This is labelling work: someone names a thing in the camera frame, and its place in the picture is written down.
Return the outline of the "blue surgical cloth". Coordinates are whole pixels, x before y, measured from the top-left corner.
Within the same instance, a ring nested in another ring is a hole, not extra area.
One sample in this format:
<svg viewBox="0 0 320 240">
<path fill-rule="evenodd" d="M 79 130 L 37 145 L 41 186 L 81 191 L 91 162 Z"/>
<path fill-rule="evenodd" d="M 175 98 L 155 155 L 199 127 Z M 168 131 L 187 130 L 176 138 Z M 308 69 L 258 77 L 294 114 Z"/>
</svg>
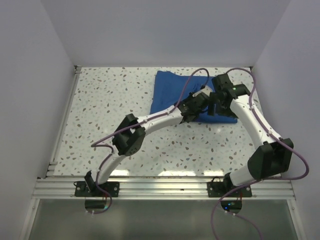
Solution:
<svg viewBox="0 0 320 240">
<path fill-rule="evenodd" d="M 157 71 L 149 114 L 163 111 L 175 104 L 188 78 L 189 76 L 176 75 L 170 71 Z M 205 76 L 193 76 L 183 93 L 182 100 L 188 97 L 189 93 L 199 91 L 207 79 L 207 74 L 205 74 Z M 205 112 L 201 113 L 195 122 L 207 124 L 236 124 L 238 120 L 232 117 L 221 116 L 217 113 L 215 113 L 214 116 L 210 116 Z"/>
</svg>

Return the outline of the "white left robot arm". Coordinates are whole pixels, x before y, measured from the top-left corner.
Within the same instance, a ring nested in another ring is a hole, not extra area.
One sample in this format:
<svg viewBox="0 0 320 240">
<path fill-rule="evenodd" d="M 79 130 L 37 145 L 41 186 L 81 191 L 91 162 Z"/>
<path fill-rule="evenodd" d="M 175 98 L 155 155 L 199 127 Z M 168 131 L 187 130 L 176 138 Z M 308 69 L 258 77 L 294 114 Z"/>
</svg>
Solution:
<svg viewBox="0 0 320 240">
<path fill-rule="evenodd" d="M 91 147 L 106 147 L 111 153 L 98 167 L 95 178 L 89 171 L 84 177 L 83 186 L 77 186 L 77 197 L 106 197 L 111 195 L 112 188 L 107 186 L 107 180 L 115 168 L 126 157 L 136 154 L 145 137 L 160 129 L 189 123 L 196 120 L 209 104 L 210 93 L 204 89 L 191 92 L 187 98 L 179 100 L 162 111 L 136 117 L 132 113 L 124 117 L 114 133 L 94 142 Z"/>
</svg>

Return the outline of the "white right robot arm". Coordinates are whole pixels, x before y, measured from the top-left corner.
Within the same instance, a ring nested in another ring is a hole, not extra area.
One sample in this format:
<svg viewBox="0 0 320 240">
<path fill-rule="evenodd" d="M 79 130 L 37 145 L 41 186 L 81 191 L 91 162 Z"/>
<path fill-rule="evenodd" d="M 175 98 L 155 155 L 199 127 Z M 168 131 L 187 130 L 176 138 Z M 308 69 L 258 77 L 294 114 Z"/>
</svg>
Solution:
<svg viewBox="0 0 320 240">
<path fill-rule="evenodd" d="M 282 138 L 270 126 L 244 84 L 234 85 L 226 73 L 214 77 L 212 84 L 214 92 L 210 93 L 209 114 L 239 119 L 251 137 L 255 151 L 245 166 L 208 182 L 208 196 L 241 195 L 245 184 L 286 172 L 292 158 L 292 140 Z"/>
</svg>

